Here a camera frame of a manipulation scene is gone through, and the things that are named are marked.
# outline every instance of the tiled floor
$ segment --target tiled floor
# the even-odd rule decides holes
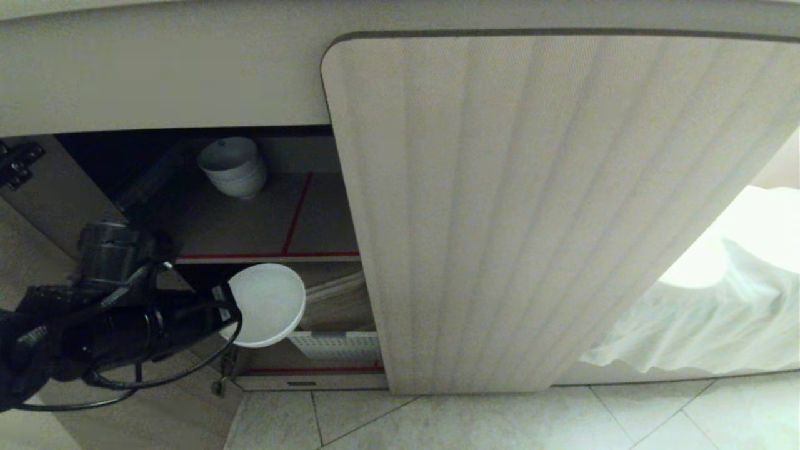
[[[249,394],[228,450],[798,450],[800,372],[538,394]]]

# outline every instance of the white plate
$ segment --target white plate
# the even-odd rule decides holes
[[[280,264],[259,264],[234,275],[228,282],[242,310],[242,332],[236,345],[260,348],[277,343],[300,323],[306,310],[306,287],[300,276]],[[235,325],[219,332],[226,339]]]

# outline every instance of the cabinet door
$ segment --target cabinet door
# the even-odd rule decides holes
[[[800,44],[360,34],[322,77],[390,386],[547,388],[800,121]]]
[[[17,306],[29,285],[66,281],[86,222],[122,217],[53,136],[5,142],[26,140],[42,145],[46,154],[30,168],[34,177],[27,184],[18,191],[2,190],[0,299],[6,310]],[[151,365],[146,376],[168,376],[196,362],[183,352]],[[242,392],[230,388],[224,400],[213,396],[209,387],[217,378],[207,368],[108,408],[56,418],[83,448],[222,448]],[[109,393],[79,381],[51,382],[39,393],[45,404],[82,403],[102,396]]]

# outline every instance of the black mechanical arm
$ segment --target black mechanical arm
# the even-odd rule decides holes
[[[78,278],[71,285],[29,287],[16,310],[0,310],[0,412],[76,411],[114,404],[138,389],[188,376],[220,356],[242,328],[227,283],[206,293],[160,291],[158,271],[171,267],[167,239],[116,223],[90,223],[81,232]],[[142,380],[142,364],[158,362],[236,323],[222,348],[200,364],[162,380]],[[135,381],[103,372],[131,366]],[[74,405],[25,401],[50,379],[83,380],[124,391],[116,399]]]

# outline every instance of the white cloth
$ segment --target white cloth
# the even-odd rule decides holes
[[[745,189],[581,357],[650,368],[800,364],[800,191]]]

